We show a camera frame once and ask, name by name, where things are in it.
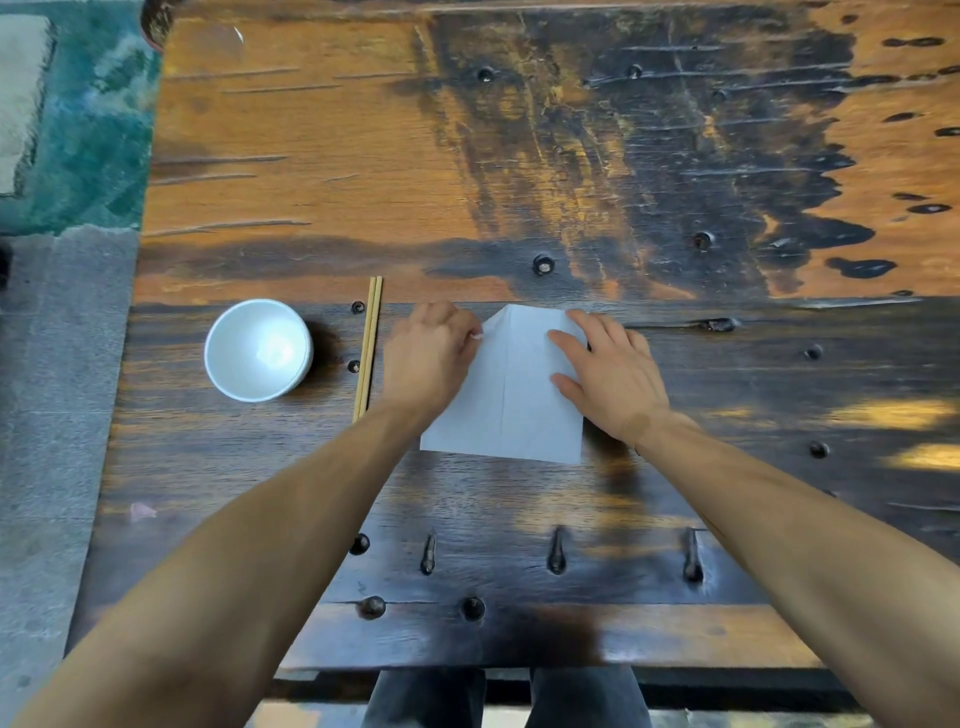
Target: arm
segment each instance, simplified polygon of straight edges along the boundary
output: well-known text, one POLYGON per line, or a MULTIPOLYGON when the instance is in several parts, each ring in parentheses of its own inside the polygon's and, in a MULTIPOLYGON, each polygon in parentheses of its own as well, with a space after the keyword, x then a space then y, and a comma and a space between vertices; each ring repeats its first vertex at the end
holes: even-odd
POLYGON ((896 528, 707 435, 671 411, 646 340, 570 311, 588 352, 551 331, 577 408, 633 446, 700 514, 780 615, 886 726, 960 716, 960 569, 896 528))
POLYGON ((394 466, 463 384, 479 331, 452 303, 418 306, 385 347, 377 404, 198 526, 13 726, 244 725, 394 466))

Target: folded paper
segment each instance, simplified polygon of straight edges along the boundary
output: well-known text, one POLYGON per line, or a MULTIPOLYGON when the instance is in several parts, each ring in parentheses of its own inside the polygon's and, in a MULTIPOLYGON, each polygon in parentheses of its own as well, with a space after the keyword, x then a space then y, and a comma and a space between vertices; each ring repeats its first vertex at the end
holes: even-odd
POLYGON ((584 333, 554 308, 510 304, 483 325, 460 393, 420 438, 420 449, 579 463, 584 421, 550 381, 573 367, 547 337, 584 333))

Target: white bowl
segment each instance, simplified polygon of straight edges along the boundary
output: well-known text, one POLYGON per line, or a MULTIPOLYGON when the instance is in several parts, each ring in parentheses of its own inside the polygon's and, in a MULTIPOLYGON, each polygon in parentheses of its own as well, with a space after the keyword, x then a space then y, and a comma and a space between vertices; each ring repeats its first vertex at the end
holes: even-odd
POLYGON ((303 319, 280 301, 250 299, 210 327, 204 366, 213 385, 240 401, 266 401, 300 384, 313 360, 303 319))

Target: pair of chopsticks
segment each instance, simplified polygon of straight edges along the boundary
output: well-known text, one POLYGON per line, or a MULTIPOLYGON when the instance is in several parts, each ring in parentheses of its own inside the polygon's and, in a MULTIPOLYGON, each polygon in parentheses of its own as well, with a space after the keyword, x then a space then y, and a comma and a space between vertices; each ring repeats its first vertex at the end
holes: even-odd
POLYGON ((353 421, 360 419, 370 403, 370 381, 373 373, 373 352, 376 350, 376 325, 380 320, 380 295, 383 276, 370 279, 367 293, 367 320, 363 326, 363 348, 360 350, 360 372, 357 374, 357 397, 353 403, 353 421))

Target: hand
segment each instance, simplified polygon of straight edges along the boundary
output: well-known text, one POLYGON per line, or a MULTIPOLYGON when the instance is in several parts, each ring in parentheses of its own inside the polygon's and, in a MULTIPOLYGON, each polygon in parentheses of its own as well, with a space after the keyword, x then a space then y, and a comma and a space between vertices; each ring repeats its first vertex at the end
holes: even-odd
POLYGON ((636 448, 651 425, 671 415, 647 340, 606 314, 572 310, 566 315, 584 330, 591 351, 568 333, 550 331, 550 341, 569 359, 580 383, 559 374, 550 380, 584 417, 636 448))
POLYGON ((460 391, 482 331, 476 316, 450 301, 418 303, 383 348, 381 401, 409 408, 426 429, 460 391))

